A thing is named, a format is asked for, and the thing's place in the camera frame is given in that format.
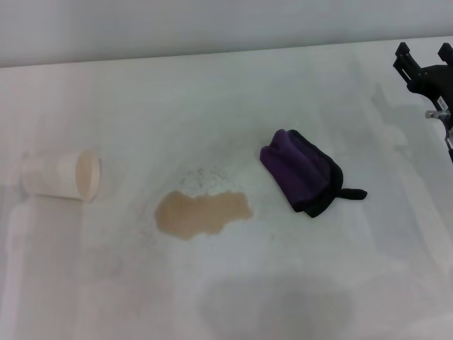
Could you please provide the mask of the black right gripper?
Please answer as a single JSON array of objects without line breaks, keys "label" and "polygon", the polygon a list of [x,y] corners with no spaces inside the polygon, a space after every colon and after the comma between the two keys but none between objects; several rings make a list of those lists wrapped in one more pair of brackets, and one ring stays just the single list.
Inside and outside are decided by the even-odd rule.
[{"label": "black right gripper", "polygon": [[452,113],[453,47],[444,42],[437,54],[446,64],[420,68],[407,44],[401,42],[395,52],[393,67],[409,91],[430,99],[436,109]]}]

